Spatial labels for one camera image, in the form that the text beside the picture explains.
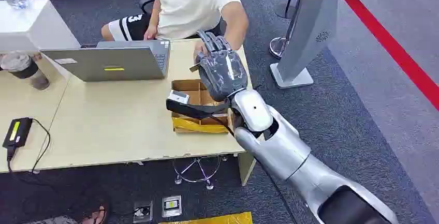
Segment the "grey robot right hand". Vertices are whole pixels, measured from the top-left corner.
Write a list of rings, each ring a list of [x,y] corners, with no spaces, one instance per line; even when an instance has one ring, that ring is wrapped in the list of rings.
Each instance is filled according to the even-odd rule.
[[[221,102],[248,85],[246,70],[237,52],[223,36],[212,32],[197,31],[206,53],[199,52],[195,58],[195,69],[211,98]]]

